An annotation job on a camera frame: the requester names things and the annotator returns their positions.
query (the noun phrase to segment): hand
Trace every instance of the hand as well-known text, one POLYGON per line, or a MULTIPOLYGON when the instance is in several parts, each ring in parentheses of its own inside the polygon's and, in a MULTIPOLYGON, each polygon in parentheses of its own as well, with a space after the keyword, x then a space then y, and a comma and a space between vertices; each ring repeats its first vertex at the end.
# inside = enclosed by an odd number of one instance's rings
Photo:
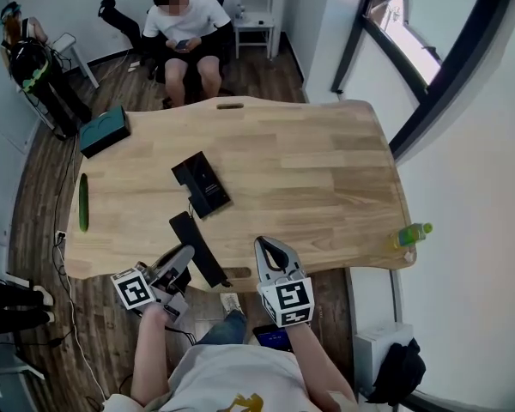
POLYGON ((169 47, 173 51, 175 51, 175 46, 178 45, 178 42, 175 39, 169 39, 166 42, 166 47, 169 47))
POLYGON ((184 52, 189 53, 196 47, 199 47, 202 43, 203 41, 200 39, 200 37, 191 38, 189 41, 187 41, 184 52))
POLYGON ((151 323, 166 325, 170 322, 171 319, 162 304, 159 304, 158 302, 152 302, 144 307, 142 320, 148 320, 151 323))

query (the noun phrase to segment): jeans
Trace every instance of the jeans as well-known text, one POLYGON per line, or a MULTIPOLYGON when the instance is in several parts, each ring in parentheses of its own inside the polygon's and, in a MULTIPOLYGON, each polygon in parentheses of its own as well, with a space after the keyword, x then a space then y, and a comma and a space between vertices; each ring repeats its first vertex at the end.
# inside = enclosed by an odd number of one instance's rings
POLYGON ((241 345, 246 335, 246 316, 232 310, 223 322, 214 325, 197 345, 241 345))

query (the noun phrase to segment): knee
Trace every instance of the knee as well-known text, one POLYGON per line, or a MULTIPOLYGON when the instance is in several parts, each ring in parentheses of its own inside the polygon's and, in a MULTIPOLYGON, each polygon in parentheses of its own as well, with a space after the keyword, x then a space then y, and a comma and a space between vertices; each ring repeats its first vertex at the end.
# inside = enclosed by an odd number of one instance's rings
POLYGON ((209 81, 217 81, 221 79, 220 71, 215 63, 205 63, 198 66, 198 73, 204 79, 209 81))
POLYGON ((166 80, 166 85, 177 86, 179 84, 183 84, 183 75, 178 69, 166 68, 164 76, 166 80))

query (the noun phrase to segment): black shorts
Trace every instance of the black shorts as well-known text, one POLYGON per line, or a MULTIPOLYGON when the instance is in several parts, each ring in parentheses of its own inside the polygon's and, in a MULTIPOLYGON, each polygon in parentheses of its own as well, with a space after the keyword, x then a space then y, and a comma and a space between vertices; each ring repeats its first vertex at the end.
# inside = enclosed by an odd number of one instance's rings
POLYGON ((189 53, 178 53, 169 47, 165 47, 162 54, 164 63, 169 59, 177 58, 192 66, 197 65, 197 63, 204 57, 218 57, 218 59, 221 59, 221 48, 214 45, 198 45, 189 53))

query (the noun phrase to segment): cucumber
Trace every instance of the cucumber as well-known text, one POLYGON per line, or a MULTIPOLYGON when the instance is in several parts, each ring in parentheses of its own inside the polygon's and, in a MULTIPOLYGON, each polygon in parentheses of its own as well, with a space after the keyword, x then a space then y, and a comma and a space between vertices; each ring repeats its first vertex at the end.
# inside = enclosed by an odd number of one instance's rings
POLYGON ((88 176, 83 174, 80 177, 78 186, 78 221, 80 222, 80 230, 88 231, 89 225, 89 208, 88 208, 88 176))

